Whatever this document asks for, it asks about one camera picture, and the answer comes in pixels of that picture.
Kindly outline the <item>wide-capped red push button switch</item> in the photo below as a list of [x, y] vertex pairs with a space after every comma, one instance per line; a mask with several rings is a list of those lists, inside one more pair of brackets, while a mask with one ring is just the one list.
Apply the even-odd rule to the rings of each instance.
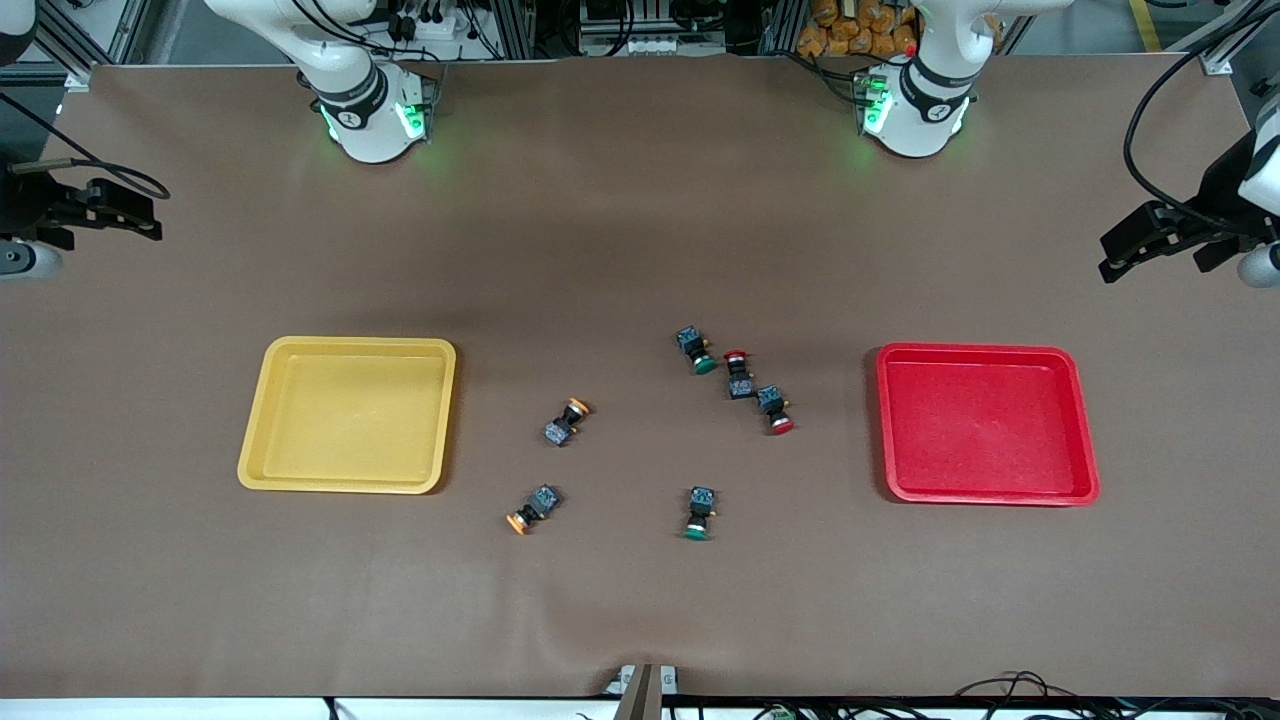
[[760, 387], [756, 404], [765, 416], [765, 428], [771, 436], [782, 436], [795, 427], [788, 414], [788, 401], [777, 384]]

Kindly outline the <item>yellow push button switch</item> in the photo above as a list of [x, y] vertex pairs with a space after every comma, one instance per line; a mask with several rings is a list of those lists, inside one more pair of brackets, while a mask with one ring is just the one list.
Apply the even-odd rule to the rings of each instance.
[[553, 486], [540, 486], [512, 514], [506, 516], [509, 527], [520, 536], [529, 534], [534, 527], [544, 521], [561, 503], [561, 493]]
[[579, 433], [579, 425], [590, 414], [588, 404], [579, 398], [568, 398], [561, 414], [545, 425], [545, 439], [556, 447], [563, 447]]

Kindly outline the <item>red plastic tray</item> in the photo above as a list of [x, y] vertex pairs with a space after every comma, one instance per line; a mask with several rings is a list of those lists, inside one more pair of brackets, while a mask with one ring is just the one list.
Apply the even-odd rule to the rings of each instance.
[[876, 355], [884, 482], [909, 503], [1084, 507], [1100, 496], [1061, 348], [895, 342]]

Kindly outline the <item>yellow plastic tray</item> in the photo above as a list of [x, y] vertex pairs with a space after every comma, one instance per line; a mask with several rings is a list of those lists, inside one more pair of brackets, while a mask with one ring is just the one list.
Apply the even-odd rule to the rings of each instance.
[[264, 354], [237, 475], [250, 489], [425, 495], [457, 372], [438, 338], [285, 336]]

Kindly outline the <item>orange snack packets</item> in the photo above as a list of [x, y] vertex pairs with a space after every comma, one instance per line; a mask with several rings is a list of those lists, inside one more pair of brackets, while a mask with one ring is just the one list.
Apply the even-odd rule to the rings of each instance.
[[909, 0], [805, 0], [804, 6], [794, 51], [805, 58], [913, 56], [924, 29]]

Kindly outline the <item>white power strip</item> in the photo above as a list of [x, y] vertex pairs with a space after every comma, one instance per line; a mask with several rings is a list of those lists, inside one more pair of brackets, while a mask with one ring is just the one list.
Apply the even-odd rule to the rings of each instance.
[[474, 23], [457, 0], [387, 0], [387, 19], [394, 44], [476, 37]]

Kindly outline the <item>brown table mat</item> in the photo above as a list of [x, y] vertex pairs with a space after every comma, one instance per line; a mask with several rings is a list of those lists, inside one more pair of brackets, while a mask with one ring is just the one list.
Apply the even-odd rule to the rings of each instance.
[[[384, 167], [283, 67], [99, 70], [59, 127], [173, 196], [160, 242], [88, 232], [0, 282], [0, 697], [586, 694], [644, 662], [699, 694], [1029, 670], [1280, 696], [1280, 292], [1188, 255], [1097, 272], [1171, 61], [995, 59], [920, 161], [786, 60], [454, 67], [433, 141]], [[241, 484], [285, 336], [454, 346], [434, 489]], [[895, 500], [892, 342], [1065, 350], [1100, 497]], [[731, 350], [790, 432], [728, 397]], [[556, 447], [568, 398], [591, 414]]]

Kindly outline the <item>grey equipment rack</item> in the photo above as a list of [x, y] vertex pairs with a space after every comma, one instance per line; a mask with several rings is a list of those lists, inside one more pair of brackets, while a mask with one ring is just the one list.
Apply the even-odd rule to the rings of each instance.
[[567, 0], [566, 42], [584, 56], [709, 56], [724, 51], [728, 0]]

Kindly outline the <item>aluminium frame post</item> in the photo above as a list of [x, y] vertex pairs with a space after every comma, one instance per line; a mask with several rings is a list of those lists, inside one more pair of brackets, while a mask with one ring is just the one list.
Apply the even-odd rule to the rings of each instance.
[[100, 65], [134, 55], [151, 0], [36, 0], [35, 36], [15, 64], [0, 69], [8, 85], [86, 91]]
[[1179, 38], [1167, 53], [1190, 53], [1207, 76], [1230, 76], [1231, 60], [1270, 20], [1280, 20], [1280, 0], [1213, 0], [1222, 10], [1211, 22]]

